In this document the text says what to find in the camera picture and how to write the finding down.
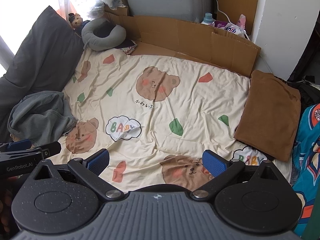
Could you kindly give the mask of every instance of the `gray neck pillow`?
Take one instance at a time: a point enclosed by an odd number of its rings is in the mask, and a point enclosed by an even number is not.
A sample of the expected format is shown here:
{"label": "gray neck pillow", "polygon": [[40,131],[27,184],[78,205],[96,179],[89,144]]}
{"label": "gray neck pillow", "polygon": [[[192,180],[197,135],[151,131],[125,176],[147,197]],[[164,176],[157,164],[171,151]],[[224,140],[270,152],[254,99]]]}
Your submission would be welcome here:
{"label": "gray neck pillow", "polygon": [[120,45],[126,38],[126,31],[120,25],[116,25],[109,36],[105,38],[99,38],[94,35],[93,31],[102,25],[107,20],[105,18],[99,18],[88,22],[82,29],[81,36],[84,43],[84,49],[88,46],[95,51],[101,51],[106,49],[112,49]]}

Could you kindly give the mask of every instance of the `metal screw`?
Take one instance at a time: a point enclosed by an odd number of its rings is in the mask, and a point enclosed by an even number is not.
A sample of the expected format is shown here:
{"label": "metal screw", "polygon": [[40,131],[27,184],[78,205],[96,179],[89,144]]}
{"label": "metal screw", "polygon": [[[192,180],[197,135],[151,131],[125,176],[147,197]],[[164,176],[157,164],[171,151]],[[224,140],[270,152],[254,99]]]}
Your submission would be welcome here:
{"label": "metal screw", "polygon": [[73,160],[76,161],[76,162],[83,161],[83,159],[82,159],[82,158],[79,158],[79,157],[73,158]]}
{"label": "metal screw", "polygon": [[109,198],[117,198],[121,196],[121,191],[117,189],[108,190],[106,196]]}
{"label": "metal screw", "polygon": [[201,189],[194,191],[192,194],[196,198],[205,198],[209,196],[209,193],[207,191]]}

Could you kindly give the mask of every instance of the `bed sheet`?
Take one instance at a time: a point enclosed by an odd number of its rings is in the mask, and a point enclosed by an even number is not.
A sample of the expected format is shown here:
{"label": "bed sheet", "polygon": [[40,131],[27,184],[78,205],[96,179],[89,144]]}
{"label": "bed sheet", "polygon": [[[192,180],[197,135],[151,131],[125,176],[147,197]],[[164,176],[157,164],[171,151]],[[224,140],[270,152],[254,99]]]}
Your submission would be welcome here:
{"label": "bed sheet", "polygon": [[[249,85],[193,61],[87,48],[64,89],[78,123],[51,160],[106,148],[110,163],[100,177],[124,192],[162,183],[194,190],[213,178],[202,165],[204,150],[229,160],[245,147],[233,135]],[[276,165],[290,177],[291,165]]]}

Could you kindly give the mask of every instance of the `white wall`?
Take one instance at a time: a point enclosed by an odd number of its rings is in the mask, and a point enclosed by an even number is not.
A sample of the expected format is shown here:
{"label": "white wall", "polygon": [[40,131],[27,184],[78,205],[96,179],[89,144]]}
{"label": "white wall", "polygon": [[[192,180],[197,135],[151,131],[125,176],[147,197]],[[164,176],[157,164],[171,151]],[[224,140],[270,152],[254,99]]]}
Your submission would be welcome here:
{"label": "white wall", "polygon": [[315,26],[320,0],[258,0],[251,40],[261,47],[256,69],[287,80]]}

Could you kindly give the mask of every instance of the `green patch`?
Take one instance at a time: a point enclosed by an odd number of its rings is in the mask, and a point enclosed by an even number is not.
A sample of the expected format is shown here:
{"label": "green patch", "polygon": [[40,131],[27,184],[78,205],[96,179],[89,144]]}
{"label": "green patch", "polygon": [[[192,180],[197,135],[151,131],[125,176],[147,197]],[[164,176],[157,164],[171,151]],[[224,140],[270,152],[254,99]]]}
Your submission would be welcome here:
{"label": "green patch", "polygon": [[229,126],[229,117],[227,115],[222,115],[218,118],[221,122],[223,122],[226,126]]}
{"label": "green patch", "polygon": [[83,100],[84,100],[84,93],[81,93],[79,96],[78,96],[78,98],[77,98],[77,100],[80,102],[80,103],[82,103],[83,102]]}
{"label": "green patch", "polygon": [[169,123],[169,127],[174,134],[182,136],[183,128],[177,118],[173,119],[173,121]]}
{"label": "green patch", "polygon": [[109,88],[108,90],[107,90],[107,94],[108,94],[108,96],[112,96],[112,93],[113,93],[113,88]]}

